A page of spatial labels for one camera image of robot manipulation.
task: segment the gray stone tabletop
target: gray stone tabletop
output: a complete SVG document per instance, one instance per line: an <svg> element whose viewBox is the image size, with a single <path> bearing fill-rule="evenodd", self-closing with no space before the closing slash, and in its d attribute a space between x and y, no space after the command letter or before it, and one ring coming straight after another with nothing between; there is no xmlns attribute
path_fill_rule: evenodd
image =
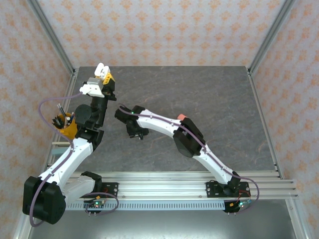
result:
<svg viewBox="0 0 319 239"><path fill-rule="evenodd" d="M94 76L95 67L80 67L73 94ZM119 103L145 107L175 119L191 118L210 149L233 170L273 170L274 165L245 67L165 66L110 67L117 101L109 101L104 137L77 171L206 171L182 156L174 141L150 130L144 140L130 139L114 118ZM72 99L69 112L89 96Z"/></svg>

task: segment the patterned wallpaper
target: patterned wallpaper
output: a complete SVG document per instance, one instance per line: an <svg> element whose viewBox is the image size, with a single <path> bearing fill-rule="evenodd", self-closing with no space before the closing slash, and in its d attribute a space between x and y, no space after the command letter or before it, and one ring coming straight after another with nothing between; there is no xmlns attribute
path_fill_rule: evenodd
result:
<svg viewBox="0 0 319 239"><path fill-rule="evenodd" d="M23 184L38 176L52 132L38 103L63 96L69 75L26 0L0 1L0 238L10 239L22 212ZM55 104L43 112L50 118Z"/></svg>
<svg viewBox="0 0 319 239"><path fill-rule="evenodd" d="M39 0L74 67L250 66L284 0Z"/></svg>
<svg viewBox="0 0 319 239"><path fill-rule="evenodd" d="M287 178L319 235L319 2L299 0L254 79Z"/></svg>

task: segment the pen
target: pen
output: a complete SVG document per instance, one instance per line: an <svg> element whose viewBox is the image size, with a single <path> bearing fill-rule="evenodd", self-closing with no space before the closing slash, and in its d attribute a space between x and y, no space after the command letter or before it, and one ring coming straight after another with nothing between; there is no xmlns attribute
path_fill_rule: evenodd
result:
<svg viewBox="0 0 319 239"><path fill-rule="evenodd" d="M73 121L73 118L74 118L74 112L72 112L72 115L71 115L71 122Z"/></svg>
<svg viewBox="0 0 319 239"><path fill-rule="evenodd" d="M63 108L62 108L60 103L58 104L58 108L61 111L61 114L63 115L63 117L66 118L65 112L64 112L64 110L63 110Z"/></svg>

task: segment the pen holder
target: pen holder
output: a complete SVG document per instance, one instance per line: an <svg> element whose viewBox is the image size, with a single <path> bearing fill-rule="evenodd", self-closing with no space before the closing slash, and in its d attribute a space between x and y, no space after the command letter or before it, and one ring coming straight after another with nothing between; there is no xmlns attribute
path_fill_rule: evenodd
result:
<svg viewBox="0 0 319 239"><path fill-rule="evenodd" d="M70 113L65 113L67 117L71 117ZM63 115L58 115L58 117L64 122L65 118ZM78 131L77 125L75 123L75 118L73 118L72 123L68 125L66 128L57 128L58 131L60 131L61 134L67 136L70 140L73 140L75 138L76 132Z"/></svg>

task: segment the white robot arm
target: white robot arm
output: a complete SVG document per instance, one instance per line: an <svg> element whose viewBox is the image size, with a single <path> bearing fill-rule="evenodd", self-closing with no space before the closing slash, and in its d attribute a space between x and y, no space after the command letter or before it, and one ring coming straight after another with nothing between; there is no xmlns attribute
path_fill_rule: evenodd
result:
<svg viewBox="0 0 319 239"><path fill-rule="evenodd" d="M126 124L127 132L131 138L140 137L140 139L143 139L149 133L148 129L153 129L173 138L179 152L186 157L196 159L207 168L223 188L225 194L231 196L236 191L240 179L232 175L238 176L238 174L224 165L213 154L203 139L203 135L191 119L165 118L140 106L135 106L132 110L121 106L116 110L115 118Z"/></svg>
<svg viewBox="0 0 319 239"><path fill-rule="evenodd" d="M77 132L62 156L39 177L29 177L24 184L23 213L54 224L62 217L65 207L85 194L102 190L101 176L84 172L74 182L66 184L77 167L100 144L108 101L116 101L113 91L115 81L109 67L100 63L95 76L80 88L84 95L92 97L91 105L80 105L75 110Z"/></svg>
<svg viewBox="0 0 319 239"><path fill-rule="evenodd" d="M177 131L181 125L181 120L165 118L163 116L156 115L149 110L143 110L141 111L140 114L149 116L149 117L139 117L137 119L137 123L141 128L153 129L160 133L166 134L167 136L171 138L174 138L175 131ZM221 184L227 184L230 181L231 176L229 174L226 174L225 171L221 170L220 166L218 166L213 160L211 160L211 158L207 156L207 153L211 153L211 154L213 153L211 152L207 144L205 144L205 147L206 147L206 153L204 152L204 149L202 148L199 151L199 155L194 155L192 156L192 158L196 159L209 172L211 172L217 182ZM224 165L218 158L217 160L223 166L224 169L228 170L229 172L232 172L232 170L228 168L226 165Z"/></svg>

